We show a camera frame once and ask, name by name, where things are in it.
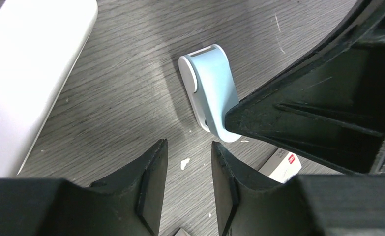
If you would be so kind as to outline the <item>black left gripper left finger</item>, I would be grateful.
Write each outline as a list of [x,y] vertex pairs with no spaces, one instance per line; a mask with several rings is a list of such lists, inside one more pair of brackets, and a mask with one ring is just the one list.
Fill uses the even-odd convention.
[[156,236],[168,141],[88,187],[63,178],[0,178],[0,236]]

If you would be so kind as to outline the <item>white stapler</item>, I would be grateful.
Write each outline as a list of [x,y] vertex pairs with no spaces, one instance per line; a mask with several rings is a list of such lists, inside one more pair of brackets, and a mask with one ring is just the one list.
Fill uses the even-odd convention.
[[97,19],[94,0],[0,8],[0,177],[23,168]]

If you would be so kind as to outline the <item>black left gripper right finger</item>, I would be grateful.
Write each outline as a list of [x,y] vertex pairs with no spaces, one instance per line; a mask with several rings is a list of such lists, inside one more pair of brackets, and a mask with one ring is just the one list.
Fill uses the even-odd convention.
[[211,144],[221,236],[385,236],[385,175],[296,175],[276,182]]

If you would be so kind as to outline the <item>grey staple box tray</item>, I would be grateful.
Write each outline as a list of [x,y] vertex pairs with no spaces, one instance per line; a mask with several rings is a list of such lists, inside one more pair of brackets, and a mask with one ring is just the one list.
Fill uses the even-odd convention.
[[191,234],[189,234],[186,230],[184,230],[183,228],[180,228],[175,234],[174,236],[191,236]]

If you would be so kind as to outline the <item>small blue grey stapler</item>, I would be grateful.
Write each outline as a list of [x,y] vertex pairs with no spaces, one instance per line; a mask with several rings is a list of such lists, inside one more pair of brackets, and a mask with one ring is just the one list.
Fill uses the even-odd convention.
[[212,44],[178,59],[178,68],[198,125],[224,142],[239,134],[225,128],[226,113],[239,103],[224,50]]

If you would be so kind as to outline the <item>white playing card box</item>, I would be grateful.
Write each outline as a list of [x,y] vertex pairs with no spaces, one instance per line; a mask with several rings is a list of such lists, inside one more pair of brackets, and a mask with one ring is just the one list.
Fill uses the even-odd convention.
[[259,168],[259,172],[279,183],[285,183],[297,175],[301,168],[301,162],[296,154],[278,148]]

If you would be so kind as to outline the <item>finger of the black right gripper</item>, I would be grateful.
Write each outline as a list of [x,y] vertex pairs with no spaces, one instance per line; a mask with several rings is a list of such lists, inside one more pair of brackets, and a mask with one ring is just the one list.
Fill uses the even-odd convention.
[[342,173],[385,174],[385,0],[359,0],[314,49],[242,99],[228,131]]

